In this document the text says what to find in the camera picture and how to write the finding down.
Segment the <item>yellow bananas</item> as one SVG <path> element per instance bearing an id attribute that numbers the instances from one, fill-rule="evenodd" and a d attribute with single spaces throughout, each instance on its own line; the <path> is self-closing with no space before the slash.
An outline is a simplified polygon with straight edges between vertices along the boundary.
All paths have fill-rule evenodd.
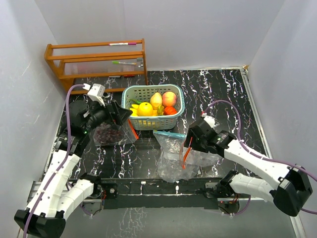
<path id="1" fill-rule="evenodd" d="M 132 117 L 138 117 L 138 116 L 139 116 L 139 115 L 138 115 L 138 108 L 139 108 L 139 105 L 137 105 L 137 104 L 132 104 L 132 105 L 131 105 L 131 107 L 129 108 L 129 110 L 132 111 L 132 114 L 131 114 Z"/>

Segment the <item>clear zip top bag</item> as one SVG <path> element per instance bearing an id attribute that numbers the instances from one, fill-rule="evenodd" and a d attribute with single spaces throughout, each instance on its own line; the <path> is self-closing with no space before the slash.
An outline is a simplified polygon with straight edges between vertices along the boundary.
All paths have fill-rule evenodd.
<path id="1" fill-rule="evenodd" d="M 123 125 L 102 123 L 94 130 L 93 140 L 96 146 L 115 146 L 132 144 L 139 139 L 130 119 Z"/>

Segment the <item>dark red grapes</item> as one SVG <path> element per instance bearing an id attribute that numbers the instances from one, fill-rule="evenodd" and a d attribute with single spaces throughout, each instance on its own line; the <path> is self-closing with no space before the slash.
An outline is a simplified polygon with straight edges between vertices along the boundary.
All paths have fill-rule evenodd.
<path id="1" fill-rule="evenodd" d="M 122 133 L 118 129 L 99 128 L 94 133 L 95 144 L 100 146 L 114 145 L 121 139 Z"/>

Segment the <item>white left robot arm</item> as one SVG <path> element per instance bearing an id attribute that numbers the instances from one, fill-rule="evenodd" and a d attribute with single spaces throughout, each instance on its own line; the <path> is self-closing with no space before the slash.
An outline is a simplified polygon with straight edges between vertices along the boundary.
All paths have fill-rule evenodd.
<path id="1" fill-rule="evenodd" d="M 89 144 L 89 133 L 103 123 L 121 126 L 132 115 L 115 100 L 109 105 L 94 102 L 91 107 L 83 101 L 66 102 L 65 107 L 67 127 L 55 144 L 48 170 L 32 200 L 14 216 L 24 237 L 60 237 L 71 213 L 87 197 L 101 195 L 101 178 L 89 173 L 84 173 L 66 194 L 63 190 Z"/>

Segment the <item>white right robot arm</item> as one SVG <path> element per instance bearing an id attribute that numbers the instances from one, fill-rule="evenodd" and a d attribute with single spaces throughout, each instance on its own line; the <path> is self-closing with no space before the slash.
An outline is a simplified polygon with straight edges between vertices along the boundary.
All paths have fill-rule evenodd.
<path id="1" fill-rule="evenodd" d="M 232 133 L 216 132 L 213 126 L 213 118 L 199 118 L 189 126 L 184 146 L 234 161 L 256 177 L 230 171 L 214 188 L 208 189 L 208 193 L 225 197 L 248 194 L 272 202 L 281 212 L 296 217 L 313 193 L 304 169 L 267 161 L 251 148 L 242 146 Z"/>

